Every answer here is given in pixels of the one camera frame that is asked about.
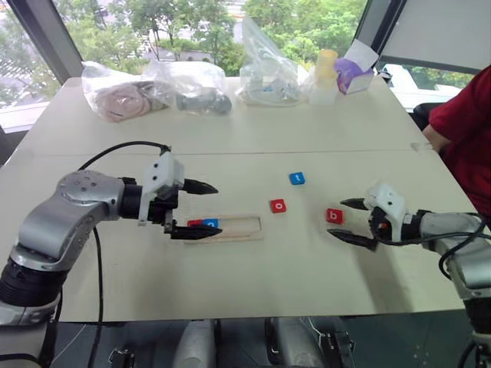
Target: window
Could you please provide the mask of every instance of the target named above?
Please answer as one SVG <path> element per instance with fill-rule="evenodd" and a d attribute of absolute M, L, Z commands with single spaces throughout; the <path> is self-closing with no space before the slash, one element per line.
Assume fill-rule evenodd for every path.
<path fill-rule="evenodd" d="M 447 102 L 473 78 L 472 74 L 407 64 L 379 63 L 377 69 L 392 75 L 389 87 L 408 110 L 425 102 Z"/>
<path fill-rule="evenodd" d="M 28 110 L 24 115 L 30 122 L 59 88 L 6 0 L 0 0 L 0 121 L 4 130 L 23 124 L 22 114 L 12 111 Z"/>
<path fill-rule="evenodd" d="M 227 76 L 245 59 L 245 13 L 306 67 L 322 48 L 341 56 L 367 0 L 54 0 L 84 60 L 138 74 L 149 59 L 209 61 Z"/>
<path fill-rule="evenodd" d="M 367 0 L 248 0 L 243 9 L 292 60 L 307 69 L 321 49 L 342 57 Z"/>

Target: purple tissue box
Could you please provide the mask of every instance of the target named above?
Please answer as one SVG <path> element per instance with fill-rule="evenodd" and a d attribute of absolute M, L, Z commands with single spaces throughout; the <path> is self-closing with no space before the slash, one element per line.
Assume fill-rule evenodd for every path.
<path fill-rule="evenodd" d="M 356 63 L 344 58 L 336 61 L 334 69 L 338 72 L 338 88 L 343 94 L 366 90 L 374 78 L 373 70 L 363 72 Z"/>

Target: tree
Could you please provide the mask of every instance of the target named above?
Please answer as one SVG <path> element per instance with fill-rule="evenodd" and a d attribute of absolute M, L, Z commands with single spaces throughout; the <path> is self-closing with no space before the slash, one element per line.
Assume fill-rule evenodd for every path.
<path fill-rule="evenodd" d="M 116 16 L 113 24 L 106 23 L 95 0 L 56 0 L 55 4 L 84 60 L 127 73 L 141 72 L 148 60 L 140 57 L 142 42 L 125 22 L 118 1 L 111 8 Z"/>
<path fill-rule="evenodd" d="M 0 28 L 0 70 L 9 75 L 12 83 L 0 84 L 2 106 L 18 100 L 21 92 L 47 98 L 54 96 L 60 84 L 12 11 L 7 10 L 6 15 Z"/>
<path fill-rule="evenodd" d="M 153 52 L 157 60 L 159 60 L 159 31 L 167 35 L 171 49 L 179 60 L 180 50 L 176 40 L 180 30 L 187 23 L 186 19 L 193 11 L 187 0 L 126 0 L 125 9 L 135 31 L 143 36 L 152 31 L 155 40 Z"/>
<path fill-rule="evenodd" d="M 222 51 L 233 43 L 235 21 L 223 0 L 196 0 L 193 4 L 195 12 L 189 17 L 193 38 L 212 55 L 213 63 L 218 64 Z"/>
<path fill-rule="evenodd" d="M 170 43 L 170 40 L 161 40 L 158 45 L 161 48 L 172 51 L 174 58 L 179 61 L 181 60 L 181 54 L 185 51 L 199 51 L 201 50 L 201 45 L 199 42 L 193 42 L 191 40 L 186 40 L 185 38 L 174 38 L 174 45 Z"/>
<path fill-rule="evenodd" d="M 414 67 L 411 65 L 403 65 L 403 67 L 410 72 L 416 85 L 426 90 L 434 90 L 436 84 L 464 88 L 473 78 L 472 74 L 441 71 L 428 67 Z"/>
<path fill-rule="evenodd" d="M 353 41 L 367 0 L 248 0 L 244 10 L 289 58 L 312 65 L 319 50 L 340 56 Z"/>
<path fill-rule="evenodd" d="M 295 0 L 248 0 L 243 10 L 259 26 L 269 26 L 276 34 L 291 31 Z"/>
<path fill-rule="evenodd" d="M 227 44 L 220 52 L 218 66 L 225 71 L 227 77 L 239 75 L 240 68 L 246 59 L 246 51 L 242 44 L 235 42 Z"/>

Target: person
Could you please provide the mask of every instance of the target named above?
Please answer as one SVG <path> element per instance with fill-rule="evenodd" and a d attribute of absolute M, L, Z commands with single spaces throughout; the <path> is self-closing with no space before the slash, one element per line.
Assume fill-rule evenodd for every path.
<path fill-rule="evenodd" d="M 491 227 L 491 66 L 431 110 L 423 134 Z"/>

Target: clear plastic bag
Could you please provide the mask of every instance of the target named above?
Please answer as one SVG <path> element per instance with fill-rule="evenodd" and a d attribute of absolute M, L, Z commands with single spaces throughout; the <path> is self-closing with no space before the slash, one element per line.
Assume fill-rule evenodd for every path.
<path fill-rule="evenodd" d="M 164 109 L 173 99 L 168 84 L 114 71 L 93 61 L 84 62 L 82 87 L 91 109 L 114 123 Z"/>
<path fill-rule="evenodd" d="M 237 96 L 246 104 L 294 106 L 305 100 L 302 84 L 307 71 L 288 59 L 256 23 L 244 17 L 242 42 L 249 56 L 240 69 Z"/>
<path fill-rule="evenodd" d="M 224 115 L 232 109 L 225 72 L 203 61 L 151 61 L 143 75 L 175 93 L 177 109 L 190 113 Z"/>

